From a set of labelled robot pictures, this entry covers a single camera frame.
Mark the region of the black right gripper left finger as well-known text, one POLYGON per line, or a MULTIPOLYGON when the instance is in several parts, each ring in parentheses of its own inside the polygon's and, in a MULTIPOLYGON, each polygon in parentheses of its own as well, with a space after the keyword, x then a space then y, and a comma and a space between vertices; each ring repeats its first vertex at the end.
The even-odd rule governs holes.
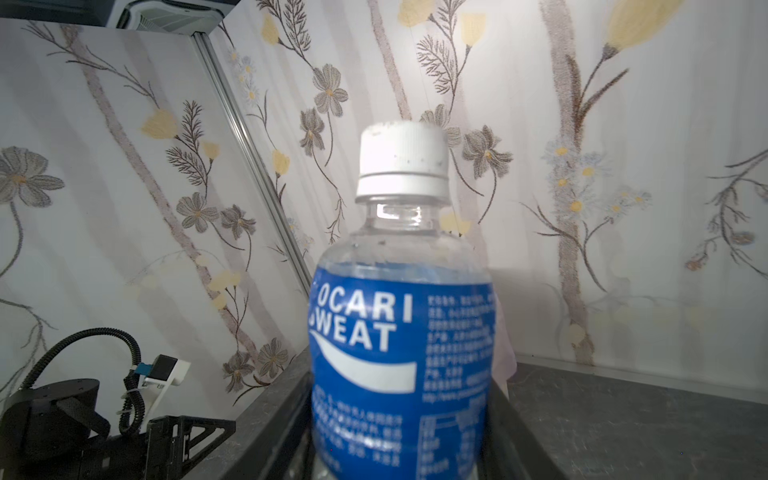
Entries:
POLYGON ((257 479, 291 428, 290 417, 310 388, 310 355, 301 353, 236 419, 236 431, 187 479, 257 479))

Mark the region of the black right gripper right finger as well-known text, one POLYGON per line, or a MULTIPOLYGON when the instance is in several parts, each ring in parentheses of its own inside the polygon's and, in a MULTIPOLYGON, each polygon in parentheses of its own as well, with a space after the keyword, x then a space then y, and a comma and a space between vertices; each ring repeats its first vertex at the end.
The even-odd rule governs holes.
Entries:
POLYGON ((479 455, 480 479, 565 480, 501 387, 491 381, 479 455))

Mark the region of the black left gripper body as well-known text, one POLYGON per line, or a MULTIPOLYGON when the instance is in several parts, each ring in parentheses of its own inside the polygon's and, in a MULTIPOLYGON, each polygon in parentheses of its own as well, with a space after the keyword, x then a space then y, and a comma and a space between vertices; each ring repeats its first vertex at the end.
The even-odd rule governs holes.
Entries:
POLYGON ((75 456, 74 479, 144 479, 147 449, 145 434, 93 436, 75 456))

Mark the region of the Pocari Sweat bottle white cap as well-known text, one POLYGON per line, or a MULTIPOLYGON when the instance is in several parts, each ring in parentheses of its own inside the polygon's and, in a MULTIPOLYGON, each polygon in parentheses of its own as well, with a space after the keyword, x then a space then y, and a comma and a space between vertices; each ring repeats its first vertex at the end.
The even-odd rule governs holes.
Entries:
POLYGON ((362 226, 321 256, 308 335, 312 439, 338 479, 467 479, 480 452, 496 325, 489 273, 447 234, 445 132, 362 134, 362 226))

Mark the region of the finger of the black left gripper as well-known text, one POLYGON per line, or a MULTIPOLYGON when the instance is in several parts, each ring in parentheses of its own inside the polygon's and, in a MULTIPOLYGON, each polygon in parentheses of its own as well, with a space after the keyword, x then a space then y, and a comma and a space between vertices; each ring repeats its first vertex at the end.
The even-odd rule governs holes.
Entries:
POLYGON ((164 416, 148 423, 145 479, 182 479, 236 432, 234 420, 164 416))

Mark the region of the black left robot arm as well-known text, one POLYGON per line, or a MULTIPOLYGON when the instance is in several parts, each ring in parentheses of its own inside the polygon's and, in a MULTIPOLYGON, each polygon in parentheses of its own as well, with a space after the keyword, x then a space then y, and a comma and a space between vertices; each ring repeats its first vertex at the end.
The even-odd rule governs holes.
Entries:
POLYGON ((189 365, 159 355, 146 364, 127 332, 108 327, 70 335, 46 352, 12 394, 1 416, 4 479, 181 479, 236 431, 233 420, 150 415, 189 365), (131 362, 123 379, 118 432, 96 410, 100 383, 93 378, 36 384, 49 364, 90 337, 124 342, 131 362))

